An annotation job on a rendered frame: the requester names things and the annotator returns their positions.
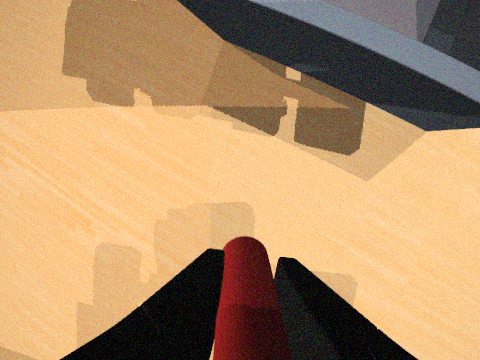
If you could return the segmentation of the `dark grey open box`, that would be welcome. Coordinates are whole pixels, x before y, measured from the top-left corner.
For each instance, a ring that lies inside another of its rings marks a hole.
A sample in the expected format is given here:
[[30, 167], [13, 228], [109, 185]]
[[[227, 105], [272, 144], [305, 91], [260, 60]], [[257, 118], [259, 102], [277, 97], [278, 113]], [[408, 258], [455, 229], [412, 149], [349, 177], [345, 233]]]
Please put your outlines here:
[[480, 0], [440, 0], [423, 43], [327, 0], [177, 0], [221, 39], [424, 131], [480, 128]]

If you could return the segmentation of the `red peg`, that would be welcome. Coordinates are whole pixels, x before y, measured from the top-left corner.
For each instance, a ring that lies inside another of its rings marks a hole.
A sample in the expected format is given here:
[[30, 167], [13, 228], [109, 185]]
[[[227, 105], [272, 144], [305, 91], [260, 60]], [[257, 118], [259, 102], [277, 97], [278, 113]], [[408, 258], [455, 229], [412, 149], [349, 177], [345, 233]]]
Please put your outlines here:
[[212, 360], [292, 360], [267, 248], [237, 236], [223, 251]]

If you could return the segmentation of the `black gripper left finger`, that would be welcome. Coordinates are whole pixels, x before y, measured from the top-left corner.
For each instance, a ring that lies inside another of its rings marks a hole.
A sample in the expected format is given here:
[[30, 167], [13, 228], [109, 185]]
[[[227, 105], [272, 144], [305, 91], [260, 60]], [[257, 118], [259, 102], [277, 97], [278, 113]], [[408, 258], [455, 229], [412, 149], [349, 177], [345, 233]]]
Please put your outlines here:
[[60, 360], [209, 360], [223, 249], [207, 248], [141, 307]]

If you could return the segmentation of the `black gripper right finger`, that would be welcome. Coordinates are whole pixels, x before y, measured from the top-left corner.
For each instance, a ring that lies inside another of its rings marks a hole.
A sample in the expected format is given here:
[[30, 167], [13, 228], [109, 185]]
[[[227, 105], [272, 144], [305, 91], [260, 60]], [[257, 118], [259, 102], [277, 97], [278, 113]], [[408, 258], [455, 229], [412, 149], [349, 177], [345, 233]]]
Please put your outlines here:
[[276, 296], [292, 360], [419, 360], [292, 257], [280, 257]]

